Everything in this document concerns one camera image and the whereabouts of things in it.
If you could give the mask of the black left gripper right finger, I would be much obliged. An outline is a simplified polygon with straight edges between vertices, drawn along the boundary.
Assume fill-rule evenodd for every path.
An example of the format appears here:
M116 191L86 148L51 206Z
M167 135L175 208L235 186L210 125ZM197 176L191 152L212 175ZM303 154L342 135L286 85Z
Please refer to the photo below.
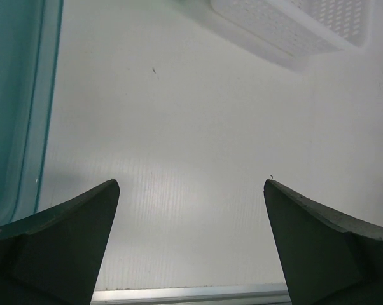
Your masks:
M383 227L276 180L264 198L292 304L383 304Z

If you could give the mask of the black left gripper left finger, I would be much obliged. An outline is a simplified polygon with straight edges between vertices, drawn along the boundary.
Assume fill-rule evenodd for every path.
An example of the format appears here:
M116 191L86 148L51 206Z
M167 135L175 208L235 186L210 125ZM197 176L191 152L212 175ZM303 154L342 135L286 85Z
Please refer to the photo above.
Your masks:
M107 180L0 226L0 304L90 304L119 195Z

